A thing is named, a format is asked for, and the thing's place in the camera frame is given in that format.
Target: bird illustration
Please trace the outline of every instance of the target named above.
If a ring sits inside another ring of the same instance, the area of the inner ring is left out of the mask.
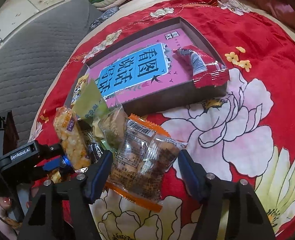
[[[159,82],[159,83],[162,83],[162,81],[158,80],[158,77],[159,76],[162,76],[162,75],[156,75],[156,76],[153,76],[152,80],[151,80],[151,83],[153,82],[153,80],[155,80],[156,82]]]

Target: metal screw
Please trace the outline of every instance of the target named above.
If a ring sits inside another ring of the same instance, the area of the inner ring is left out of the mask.
[[[207,177],[208,179],[214,179],[214,178],[215,178],[215,175],[214,175],[213,173],[207,173],[207,174],[206,174],[206,177]]]
[[[52,183],[52,180],[47,179],[46,181],[43,182],[43,185],[44,186],[49,186],[49,185],[51,185],[51,183]]]
[[[246,179],[240,179],[240,183],[244,186],[248,184]]]
[[[76,176],[76,178],[78,180],[83,180],[83,179],[85,179],[85,175],[83,173],[80,173],[79,175]]]

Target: red snack package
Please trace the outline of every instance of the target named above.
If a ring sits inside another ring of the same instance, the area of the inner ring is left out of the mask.
[[[196,88],[221,86],[230,80],[229,70],[225,65],[193,45],[176,49],[174,53],[192,66],[192,79]]]

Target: cream bed edge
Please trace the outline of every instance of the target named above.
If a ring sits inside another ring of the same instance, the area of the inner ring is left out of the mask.
[[[105,22],[101,23],[98,27],[96,27],[94,30],[92,30],[88,35],[86,35],[83,40],[78,44],[78,46],[76,46],[75,50],[73,51],[73,53],[86,41],[88,41],[90,38],[92,38],[93,36],[95,36],[98,32],[100,32],[101,30],[103,30],[106,26],[108,26],[109,24],[117,21],[118,19],[128,16],[129,14],[132,14],[134,12],[137,11],[141,11],[144,10],[146,8],[149,8],[151,6],[153,6],[156,3],[159,2],[163,2],[163,1],[167,1],[167,0],[135,0],[135,1],[131,1],[126,3],[125,5],[120,7],[120,10],[114,14],[112,17],[110,17],[109,19],[107,19]],[[248,3],[247,1],[244,0],[239,0],[240,2],[246,4],[252,11],[261,14],[267,18],[269,18],[270,20],[274,21],[275,23],[277,23],[278,25],[280,25],[280,27],[282,29],[285,30],[285,32],[295,41],[295,32],[290,29],[289,27],[287,27],[286,25],[284,25],[283,23],[281,23],[280,21],[278,21],[277,19],[275,19],[274,17],[272,17],[271,15],[267,14],[265,11],[260,10],[258,8],[256,8],[254,5],[251,5],[250,3]],[[58,73],[58,75],[56,76],[56,78],[54,79],[54,81],[52,82],[50,88],[48,89],[42,103],[41,106],[35,116],[32,128],[31,128],[31,132],[30,132],[30,138],[31,136],[34,134],[34,131],[36,130],[36,124],[37,124],[37,118],[40,114],[40,111],[43,107],[43,104],[46,100],[46,98],[48,97],[48,95],[50,94],[50,92],[52,91],[53,87],[56,85],[64,67],[66,66],[67,62],[65,63],[65,65],[61,68],[60,72]]]

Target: white flower print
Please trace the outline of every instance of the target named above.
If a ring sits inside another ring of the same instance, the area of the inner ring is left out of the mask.
[[[218,7],[223,10],[228,9],[229,11],[240,16],[243,15],[244,12],[252,12],[250,8],[248,8],[245,4],[239,2],[238,0],[218,0]]]
[[[273,154],[271,128],[259,122],[273,101],[262,81],[247,83],[237,68],[229,74],[225,97],[165,111],[171,119],[162,127],[171,137],[188,142],[193,160],[220,179],[232,179],[230,163],[241,174],[259,176]],[[177,160],[174,168],[181,178]]]
[[[173,13],[173,12],[174,12],[174,8],[166,7],[166,8],[156,10],[154,13],[150,13],[150,16],[154,18],[158,18],[160,16],[164,16],[164,15],[167,15],[168,13]]]
[[[274,147],[267,170],[256,178],[255,193],[278,233],[295,216],[295,160],[291,165],[288,150],[282,148],[279,154]]]
[[[168,196],[162,205],[155,213],[109,190],[90,208],[103,240],[190,240],[201,209],[192,213],[192,223],[181,228],[182,200]]]
[[[85,63],[88,58],[94,57],[95,54],[97,54],[101,50],[104,50],[106,46],[112,45],[113,42],[115,42],[118,39],[121,32],[122,30],[118,30],[115,33],[111,33],[108,36],[106,36],[104,41],[102,41],[99,45],[93,47],[93,49],[84,57],[82,63]]]
[[[34,131],[34,133],[30,134],[30,137],[28,139],[28,142],[34,141],[40,135],[40,133],[42,131],[43,131],[43,129],[42,129],[42,123],[41,122],[37,122],[36,123],[36,130]]]

